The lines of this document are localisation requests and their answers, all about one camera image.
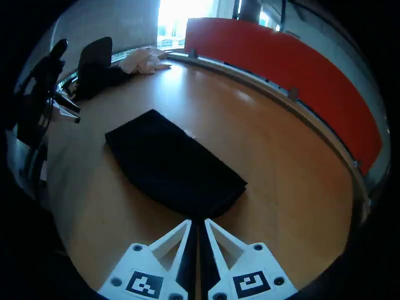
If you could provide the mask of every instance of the wooden table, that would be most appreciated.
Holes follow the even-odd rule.
[[[348,170],[312,129],[264,95],[172,64],[81,102],[80,124],[49,129],[48,206],[74,265],[98,290],[131,243],[149,245],[185,219],[131,185],[105,146],[106,132],[156,109],[248,182],[215,221],[245,243],[264,242],[301,289],[344,249]]]

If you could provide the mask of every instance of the folded black towel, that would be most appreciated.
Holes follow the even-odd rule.
[[[105,140],[132,184],[190,219],[222,215],[246,189],[238,174],[153,109]]]

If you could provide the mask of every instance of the chair backrest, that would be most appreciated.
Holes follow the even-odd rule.
[[[106,36],[95,40],[83,48],[80,53],[78,65],[78,78],[82,67],[86,64],[97,64],[103,67],[111,66],[111,54],[113,51],[113,40]]]

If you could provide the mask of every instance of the bright window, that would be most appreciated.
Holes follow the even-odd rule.
[[[215,17],[214,1],[218,0],[161,0],[158,11],[157,48],[184,48],[188,19]]]

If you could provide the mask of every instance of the red panel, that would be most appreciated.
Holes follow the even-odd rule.
[[[223,61],[262,76],[298,97],[326,121],[365,175],[382,140],[363,98],[328,59],[297,38],[246,21],[189,19],[185,51]]]

